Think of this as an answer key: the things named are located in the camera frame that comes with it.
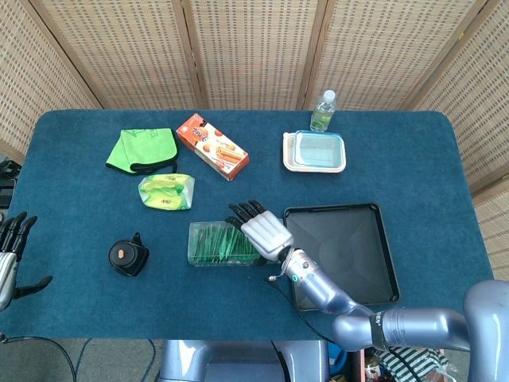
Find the round black object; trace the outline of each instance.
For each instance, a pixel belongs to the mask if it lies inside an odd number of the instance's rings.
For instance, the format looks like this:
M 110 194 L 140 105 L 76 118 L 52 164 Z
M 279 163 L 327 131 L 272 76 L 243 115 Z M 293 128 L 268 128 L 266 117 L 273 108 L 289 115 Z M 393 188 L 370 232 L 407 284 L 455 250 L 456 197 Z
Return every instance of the round black object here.
M 142 244 L 139 233 L 132 240 L 121 240 L 110 249 L 110 265 L 121 275 L 135 276 L 142 270 L 149 257 L 149 250 Z

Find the orange cardboard box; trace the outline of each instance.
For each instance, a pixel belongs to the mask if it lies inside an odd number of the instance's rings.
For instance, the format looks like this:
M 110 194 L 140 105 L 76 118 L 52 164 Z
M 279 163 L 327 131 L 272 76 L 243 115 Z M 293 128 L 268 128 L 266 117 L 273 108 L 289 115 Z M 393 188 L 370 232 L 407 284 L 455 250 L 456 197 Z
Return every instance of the orange cardboard box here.
M 246 151 L 199 114 L 185 121 L 177 129 L 177 135 L 189 149 L 229 181 L 249 163 Z

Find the black tray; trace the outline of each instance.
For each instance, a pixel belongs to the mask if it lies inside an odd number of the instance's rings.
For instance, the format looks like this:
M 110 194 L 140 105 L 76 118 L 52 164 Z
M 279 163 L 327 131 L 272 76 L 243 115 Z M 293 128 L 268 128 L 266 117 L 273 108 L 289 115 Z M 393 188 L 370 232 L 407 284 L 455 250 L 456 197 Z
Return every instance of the black tray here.
M 364 305 L 399 300 L 399 287 L 382 214 L 376 203 L 289 208 L 285 226 L 302 248 L 339 287 Z M 315 310 L 298 286 L 300 310 Z

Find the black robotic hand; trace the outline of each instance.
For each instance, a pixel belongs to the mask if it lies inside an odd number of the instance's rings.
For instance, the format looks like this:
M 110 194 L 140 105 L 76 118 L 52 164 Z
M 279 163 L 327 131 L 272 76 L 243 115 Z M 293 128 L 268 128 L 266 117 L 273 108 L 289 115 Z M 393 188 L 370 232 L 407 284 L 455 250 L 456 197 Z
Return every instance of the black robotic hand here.
M 30 229 L 37 221 L 32 216 L 25 221 L 26 212 L 8 219 L 0 226 L 0 312 L 13 299 L 37 293 L 48 286 L 52 276 L 44 277 L 39 283 L 16 288 L 17 268 L 21 262 Z
M 226 221 L 242 231 L 263 257 L 263 261 L 258 263 L 281 259 L 280 254 L 293 245 L 293 236 L 288 229 L 257 201 L 228 207 L 238 218 L 230 216 Z

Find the clear plastic container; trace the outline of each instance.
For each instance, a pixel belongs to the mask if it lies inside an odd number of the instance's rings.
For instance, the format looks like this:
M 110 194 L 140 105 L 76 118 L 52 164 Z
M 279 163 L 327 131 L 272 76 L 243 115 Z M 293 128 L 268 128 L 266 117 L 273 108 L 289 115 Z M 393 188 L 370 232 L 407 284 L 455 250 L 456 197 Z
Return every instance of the clear plastic container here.
M 327 90 L 318 99 L 309 128 L 312 131 L 326 131 L 331 122 L 334 111 L 336 110 L 336 93 L 333 90 Z
M 195 267 L 254 265 L 260 256 L 241 231 L 224 221 L 189 225 L 188 262 Z
M 342 145 L 343 157 L 341 163 L 336 168 L 328 168 L 328 167 L 312 167 L 312 166 L 303 166 L 298 165 L 293 160 L 293 146 L 294 146 L 295 133 L 285 133 L 283 134 L 283 165 L 293 172 L 298 173 L 340 173 L 346 167 L 346 156 L 345 150 Z
M 293 138 L 293 161 L 300 166 L 344 169 L 344 142 L 336 133 L 297 131 Z

